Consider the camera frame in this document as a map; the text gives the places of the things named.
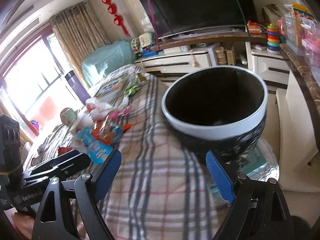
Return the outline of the person's left hand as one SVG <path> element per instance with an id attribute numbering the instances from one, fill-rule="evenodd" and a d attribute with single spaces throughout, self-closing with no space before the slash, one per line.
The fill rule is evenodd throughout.
<path id="1" fill-rule="evenodd" d="M 25 215 L 22 213 L 13 213 L 11 218 L 16 225 L 16 228 L 27 238 L 32 238 L 32 232 L 34 227 L 35 219 L 30 217 L 29 215 Z"/>

